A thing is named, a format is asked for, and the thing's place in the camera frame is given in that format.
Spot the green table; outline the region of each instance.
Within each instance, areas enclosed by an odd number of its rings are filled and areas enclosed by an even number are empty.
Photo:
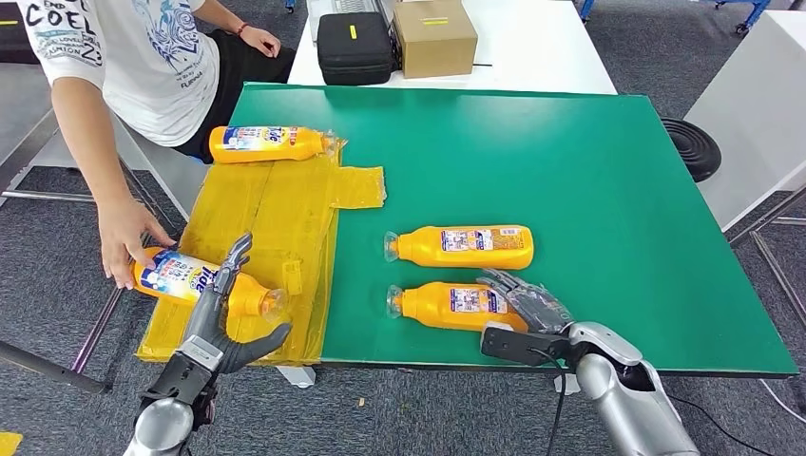
[[[385,295],[476,270],[386,263],[386,231],[519,223],[518,273],[601,322],[660,371],[797,373],[645,97],[247,85],[233,125],[300,124],[349,140],[343,164],[385,168],[381,209],[341,211],[323,363],[487,367],[479,334],[390,319]]]

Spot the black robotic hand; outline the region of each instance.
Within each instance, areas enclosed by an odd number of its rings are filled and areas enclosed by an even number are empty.
[[[240,272],[241,266],[249,261],[246,253],[251,248],[252,234],[250,233],[235,241],[226,260],[216,273],[216,278],[201,292],[182,336],[182,340],[187,340],[195,335],[221,351],[221,360],[216,373],[232,373],[261,359],[266,354],[277,350],[291,331],[291,324],[282,323],[269,335],[246,344],[230,339],[226,333],[229,309],[226,303],[235,286],[235,277]]]
[[[485,269],[476,279],[503,296],[529,326],[531,333],[562,333],[574,322],[571,313],[543,285],[533,285],[504,271]]]

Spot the cardboard box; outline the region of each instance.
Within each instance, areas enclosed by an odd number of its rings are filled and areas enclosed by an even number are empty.
[[[478,35],[460,0],[394,5],[405,78],[470,74]]]

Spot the robotic arm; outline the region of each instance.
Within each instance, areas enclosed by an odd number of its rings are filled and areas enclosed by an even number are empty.
[[[583,393],[593,401],[610,439],[625,456],[699,456],[663,390],[655,368],[641,352],[607,326],[574,322],[542,286],[502,271],[485,270],[480,283],[507,298],[529,333],[487,327],[481,351],[530,366],[565,359]]]
[[[182,344],[157,381],[143,394],[140,415],[124,456],[179,456],[191,432],[213,422],[216,379],[278,349],[291,325],[283,323],[269,335],[247,344],[226,334],[227,300],[235,277],[249,260],[252,235],[236,240],[213,282],[193,308]]]

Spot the red bracelet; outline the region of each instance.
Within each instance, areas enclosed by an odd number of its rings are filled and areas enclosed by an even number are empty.
[[[243,30],[246,29],[247,27],[249,27],[249,24],[246,24],[244,22],[243,24],[240,25],[240,27],[238,27],[238,30],[236,30],[235,34],[240,36],[240,34],[243,32]]]

